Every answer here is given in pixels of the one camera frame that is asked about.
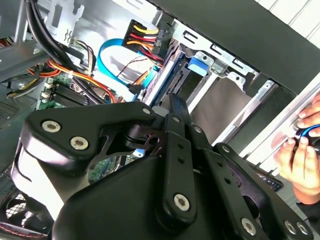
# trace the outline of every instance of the screw hole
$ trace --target screw hole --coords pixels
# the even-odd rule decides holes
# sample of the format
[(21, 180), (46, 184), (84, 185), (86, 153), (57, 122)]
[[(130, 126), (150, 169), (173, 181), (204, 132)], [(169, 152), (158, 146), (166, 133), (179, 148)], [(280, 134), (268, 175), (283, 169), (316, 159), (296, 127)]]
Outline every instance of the screw hole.
[(153, 137), (149, 140), (150, 145), (156, 145), (159, 142), (159, 138)]
[(226, 178), (226, 177), (225, 177), (224, 180), (225, 180), (225, 182), (226, 182), (227, 184), (229, 184), (229, 185), (231, 184), (231, 181), (230, 181), (229, 178)]
[(183, 160), (181, 157), (178, 157), (178, 161), (179, 161), (179, 163), (181, 163), (181, 164), (185, 164), (185, 160)]

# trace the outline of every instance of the black metal bracket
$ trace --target black metal bracket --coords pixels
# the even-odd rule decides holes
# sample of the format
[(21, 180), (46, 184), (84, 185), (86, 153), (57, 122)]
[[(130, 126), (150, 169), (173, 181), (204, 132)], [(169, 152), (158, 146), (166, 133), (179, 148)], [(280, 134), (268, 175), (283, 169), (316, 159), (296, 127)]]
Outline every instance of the black metal bracket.
[[(171, 99), (177, 102), (165, 117), (141, 102), (130, 102), (42, 110), (33, 112), (27, 118), (21, 133), (22, 146), (30, 155), (60, 174), (81, 176), (93, 162), (127, 155), (135, 148), (146, 150), (144, 158), (71, 197), (60, 212), (53, 236), (63, 235), (61, 228), (68, 229), (68, 234), (84, 236), (86, 228), (74, 228), (74, 222), (80, 221), (90, 225), (91, 238), (98, 239), (102, 225), (87, 221), (88, 216), (80, 212), (90, 212), (90, 215), (111, 225), (114, 224), (113, 220), (110, 222), (111, 218), (126, 219), (129, 212), (134, 212), (130, 218), (147, 218), (147, 222), (157, 222), (161, 226), (161, 234), (190, 234), (190, 238), (183, 239), (194, 239), (194, 235), (199, 239), (208, 239), (213, 234), (225, 239), (242, 240), (313, 239), (309, 227), (242, 158), (222, 143), (217, 144), (213, 151), (203, 130), (190, 122), (186, 105), (174, 96)], [(60, 130), (46, 131), (43, 123), (48, 120), (58, 123)], [(75, 149), (71, 144), (75, 136), (85, 138), (88, 147)], [(157, 185), (153, 184), (155, 174)], [(140, 175), (146, 178), (142, 182)], [(133, 191), (128, 188), (129, 183), (124, 183), (125, 179), (132, 187), (139, 185), (139, 189)], [(128, 203), (130, 208), (118, 212), (116, 217), (110, 215), (114, 213), (108, 213), (112, 211), (108, 204), (94, 208), (101, 198), (117, 208), (123, 208), (123, 205), (117, 205), (123, 201), (123, 198), (118, 198), (122, 195), (137, 200)], [(154, 216), (149, 216), (150, 209)], [(141, 215), (146, 210), (148, 216)], [(137, 228), (150, 229), (148, 224), (144, 225), (145, 221), (137, 222)], [(209, 226), (212, 222), (219, 225), (216, 229), (219, 233), (207, 232), (206, 227), (206, 230), (199, 229), (199, 226)], [(308, 234), (300, 231), (297, 224)], [(126, 225), (123, 227), (126, 230), (112, 227), (108, 230), (109, 234), (116, 231), (124, 236), (128, 234), (126, 231), (132, 230)], [(147, 239), (158, 239), (156, 236), (160, 234), (159, 230), (147, 232), (144, 236)], [(130, 234), (137, 239), (140, 236), (139, 231)]]

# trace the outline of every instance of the blue ring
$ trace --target blue ring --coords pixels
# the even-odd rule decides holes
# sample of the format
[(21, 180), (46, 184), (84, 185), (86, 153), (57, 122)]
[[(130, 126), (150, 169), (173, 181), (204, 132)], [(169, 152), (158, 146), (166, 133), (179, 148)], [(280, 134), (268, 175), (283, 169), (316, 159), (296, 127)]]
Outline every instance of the blue ring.
[[(113, 39), (110, 39), (106, 42), (104, 42), (100, 49), (99, 49), (99, 53), (98, 53), (98, 56), (97, 56), (97, 66), (98, 66), (98, 69), (101, 73), (103, 73), (104, 75), (107, 75), (108, 77), (116, 80), (117, 82), (125, 85), (127, 87), (127, 83), (123, 82), (121, 79), (119, 79), (116, 75), (114, 75), (106, 66), (105, 64), (103, 63), (102, 59), (101, 59), (101, 53), (103, 52), (103, 50), (109, 48), (109, 47), (112, 47), (112, 46), (122, 46), (122, 43), (123, 43), (123, 39), (121, 38), (113, 38)], [(148, 76), (146, 77), (144, 83), (143, 83), (143, 89), (145, 89), (149, 83), (151, 82), (151, 80), (155, 77), (156, 73), (158, 71), (154, 68), (152, 68), (152, 71), (148, 74)]]
[(307, 135), (309, 135), (309, 132), (310, 132), (311, 130), (316, 129), (316, 128), (320, 128), (320, 124), (306, 128), (306, 129), (302, 132), (301, 137), (306, 137)]

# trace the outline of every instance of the red cable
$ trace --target red cable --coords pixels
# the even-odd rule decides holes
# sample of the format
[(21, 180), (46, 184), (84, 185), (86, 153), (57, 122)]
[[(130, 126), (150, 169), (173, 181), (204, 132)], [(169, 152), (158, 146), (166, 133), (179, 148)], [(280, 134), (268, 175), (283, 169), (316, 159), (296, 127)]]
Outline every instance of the red cable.
[(149, 52), (146, 52), (143, 48), (140, 48), (140, 51), (143, 54), (145, 54), (146, 56), (148, 56), (149, 58), (152, 58), (152, 59), (154, 59), (156, 61), (163, 61), (163, 59), (161, 57), (158, 57), (158, 56), (155, 56), (155, 55), (153, 55), (153, 54), (151, 54)]
[(28, 235), (28, 234), (19, 233), (17, 231), (13, 231), (11, 229), (8, 229), (3, 225), (0, 225), (0, 229), (2, 229), (5, 232), (11, 233), (13, 235), (20, 236), (20, 237), (25, 237), (25, 238), (38, 239), (38, 238), (45, 237), (45, 235)]
[(2, 39), (0, 39), (0, 44), (2, 44), (2, 45), (5, 46), (5, 47), (8, 46), (8, 44), (6, 43), (6, 41), (4, 41), (4, 40), (2, 40)]
[(156, 40), (155, 37), (154, 38), (144, 38), (144, 37), (135, 35), (134, 33), (131, 33), (130, 36), (134, 37), (135, 39), (139, 39), (139, 40), (146, 41), (146, 42), (154, 42)]

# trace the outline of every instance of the screw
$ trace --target screw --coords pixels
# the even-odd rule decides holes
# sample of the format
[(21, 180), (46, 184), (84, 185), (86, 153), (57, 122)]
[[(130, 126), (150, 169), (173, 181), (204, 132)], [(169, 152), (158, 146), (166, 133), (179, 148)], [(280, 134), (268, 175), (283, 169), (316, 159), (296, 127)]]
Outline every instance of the screw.
[(142, 109), (146, 114), (151, 114), (151, 112), (148, 110), (148, 109), (146, 109), (146, 108), (143, 108)]
[(173, 117), (173, 120), (175, 120), (175, 121), (178, 122), (178, 123), (180, 122), (179, 118), (177, 118), (177, 117), (175, 117), (175, 116)]
[(201, 133), (201, 132), (202, 132), (201, 128), (198, 127), (198, 126), (195, 126), (195, 127), (194, 127), (194, 130), (196, 130), (198, 133)]
[(242, 227), (244, 228), (244, 230), (246, 230), (246, 232), (248, 234), (250, 234), (251, 236), (256, 235), (257, 230), (256, 230), (255, 226), (253, 225), (253, 223), (249, 219), (247, 219), (245, 217), (242, 218), (241, 224), (242, 224)]
[(226, 146), (222, 146), (222, 149), (223, 149), (225, 152), (230, 153), (229, 148), (227, 148)]
[(174, 204), (183, 212), (186, 212), (190, 209), (189, 200), (182, 194), (176, 194), (173, 197)]
[(57, 123), (56, 121), (45, 121), (42, 123), (42, 128), (43, 130), (45, 130), (46, 132), (49, 133), (56, 133), (59, 132), (61, 129), (61, 126), (59, 123)]
[(305, 228), (305, 226), (303, 226), (301, 222), (297, 222), (296, 225), (304, 235), (308, 235), (307, 229)]
[(76, 150), (86, 150), (89, 147), (89, 142), (82, 136), (73, 137), (70, 144)]
[(294, 228), (294, 226), (292, 226), (292, 224), (288, 220), (284, 221), (284, 225), (286, 229), (289, 230), (290, 233), (292, 233), (293, 235), (297, 234), (296, 229)]

